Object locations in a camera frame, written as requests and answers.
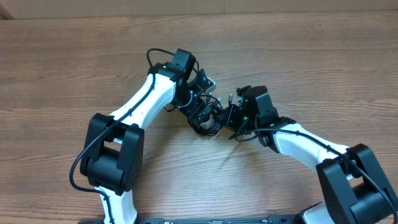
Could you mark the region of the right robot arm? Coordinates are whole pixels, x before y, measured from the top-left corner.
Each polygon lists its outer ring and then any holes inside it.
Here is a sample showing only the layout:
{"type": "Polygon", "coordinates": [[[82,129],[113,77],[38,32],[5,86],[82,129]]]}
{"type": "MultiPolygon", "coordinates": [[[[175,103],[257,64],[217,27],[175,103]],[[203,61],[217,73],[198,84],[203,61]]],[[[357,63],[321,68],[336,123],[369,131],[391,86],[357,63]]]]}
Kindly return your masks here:
{"type": "Polygon", "coordinates": [[[265,86],[245,86],[237,94],[239,104],[223,111],[233,139],[251,135],[317,173],[324,201],[297,214],[294,223],[377,223],[388,216],[397,222],[397,195],[368,146],[332,143],[279,116],[265,86]]]}

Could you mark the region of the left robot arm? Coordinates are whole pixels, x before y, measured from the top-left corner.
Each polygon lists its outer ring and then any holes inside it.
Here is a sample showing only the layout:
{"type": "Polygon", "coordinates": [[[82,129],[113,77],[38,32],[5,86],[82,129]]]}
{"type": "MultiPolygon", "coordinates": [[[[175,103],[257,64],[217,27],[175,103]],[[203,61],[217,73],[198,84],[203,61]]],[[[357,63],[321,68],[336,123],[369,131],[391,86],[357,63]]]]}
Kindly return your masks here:
{"type": "Polygon", "coordinates": [[[210,136],[220,128],[219,120],[203,127],[222,109],[219,102],[203,100],[216,83],[192,53],[177,49],[172,57],[170,62],[150,65],[145,83],[125,105],[90,119],[84,149],[73,167],[87,177],[91,192],[100,195],[103,223],[137,223],[132,188],[142,168],[145,130],[162,108],[178,109],[198,134],[210,136]]]}

